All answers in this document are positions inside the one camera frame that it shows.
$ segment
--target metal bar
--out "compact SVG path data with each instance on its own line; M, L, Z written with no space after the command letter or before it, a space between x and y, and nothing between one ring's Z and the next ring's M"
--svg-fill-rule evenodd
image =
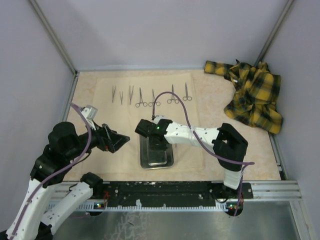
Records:
M71 84L70 91L69 91L69 96L68 96L67 102L64 107L63 116L62 116L62 120L61 120L62 122L66 121L68 118L71 102L72 102L72 99L74 98L74 95L75 95L78 79L79 79L79 73L76 73L74 75L73 80L72 80L72 84Z
M290 201L293 219L302 240L317 240L314 228L307 215L304 203L302 201Z
M279 31L279 28L281 27L282 23L284 22L285 17L287 16L288 12L291 10L294 1L295 0L288 0L286 2L284 9L282 10L282 13L280 14L278 20L276 21L276 23L275 23L269 37L267 38L258 58L256 59L254 66L258 66L259 62L261 62L264 59L269 47L271 46L272 41L274 40L276 34Z
M62 200L69 191L55 192L52 196L51 201ZM103 202L103 199L95 199L96 202ZM228 202L237 202L237 198L230 198ZM302 197L299 191L253 191L252 199L245 199L245 202L289 202L289 201L302 201Z
M276 136L272 133L269 133L270 143L273 150L274 158L276 163L281 166L282 172L284 173L285 178L288 177L288 172L286 169L286 165L284 163L284 159L280 150L279 142L276 138Z
M46 16L44 15L43 11L41 10L39 4L36 0L27 0L33 9L35 15L38 17L39 21L41 22L42 26L44 27L44 30L48 33L49 38L51 39L53 45L56 47L58 53L62 57L63 61L67 66L69 67L70 71L73 74L76 74L76 68L70 58L70 56L67 54L66 49L64 48L63 44L59 41L57 34L51 27L50 23L48 22Z
M251 185L252 191L299 191L298 184L279 184L279 185L272 185L269 184L265 185Z
M203 70L204 64L193 65L104 65L95 68L80 68L79 72L105 72L105 71L128 71L128 70Z
M298 184L296 180L243 181L243 182L250 183L252 185L297 185Z

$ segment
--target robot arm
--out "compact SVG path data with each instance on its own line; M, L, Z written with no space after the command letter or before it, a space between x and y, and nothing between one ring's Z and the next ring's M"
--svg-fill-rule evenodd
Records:
M91 131L91 142L87 153L95 147L101 151L115 153L130 138L111 130L106 124L98 126L93 121L96 112L97 109L92 106L86 106L81 110ZM1 240L51 240L59 226L83 201L89 199L95 192L101 191L103 180L89 172L81 178L81 183L78 183L73 191L44 214L51 196L71 167L50 178L40 188L39 185L77 158L83 152L88 138L87 132L77 135L75 126L71 122L60 122L54 126L48 135L49 144L32 168L28 190L20 210L8 230L0 233ZM28 201L36 188L39 188L38 191L31 201Z
M149 138L150 147L153 150L163 151L167 144L190 144L202 147L195 135L195 131L203 145L216 155L243 162L246 155L248 142L241 134L228 123L223 123L218 128L194 127L190 129L186 125L179 124L164 116L157 116L153 122L142 119L137 125L135 132ZM242 166L218 159L224 168L223 184L236 190L242 177Z

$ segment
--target scissors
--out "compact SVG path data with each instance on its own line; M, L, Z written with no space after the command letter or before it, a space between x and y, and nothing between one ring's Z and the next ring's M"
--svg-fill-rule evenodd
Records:
M135 104L135 107L138 108L138 107L140 107L141 104L142 104L144 107L148 106L148 103L142 99L141 87L139 87L139 92L140 92L140 102L137 102L137 103Z
M149 102L149 107L152 107L153 105L154 105L154 103L155 103L155 105L157 105L157 106L160 106L160 102L159 101L156 101L155 102L155 100L156 100L156 98L155 98L155 92L154 92L154 90L152 89L152 101L151 102Z
M172 91L171 91L171 92L175 93L174 85L173 85L173 84L172 84ZM179 100L176 99L176 97L175 97L174 95L171 95L171 99L168 99L166 102L167 102L168 104L171 104L172 101L174 101L176 104L179 103Z
M192 100L192 96L188 95L187 83L185 83L184 86L185 86L185 96L182 99L183 99L183 101L191 101Z

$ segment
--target white wall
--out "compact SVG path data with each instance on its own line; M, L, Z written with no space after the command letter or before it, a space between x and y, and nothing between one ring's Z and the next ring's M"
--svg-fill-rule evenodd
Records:
M320 1L296 1L265 61L282 77L277 135L291 179L298 181L315 226L320 222ZM320 228L316 231L320 237Z
M29 174L61 120L72 74L26 0L0 7L0 231L13 222Z
M254 64L286 0L37 0L78 70Z

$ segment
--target yellow plaid shirt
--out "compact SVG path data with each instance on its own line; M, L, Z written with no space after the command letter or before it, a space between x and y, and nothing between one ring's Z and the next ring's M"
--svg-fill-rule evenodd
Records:
M276 111L281 77L271 74L265 62L259 62L258 68L238 60L236 62L233 66L206 61L204 68L205 73L224 76L234 85L235 93L224 108L225 114L250 127L279 133L284 121Z

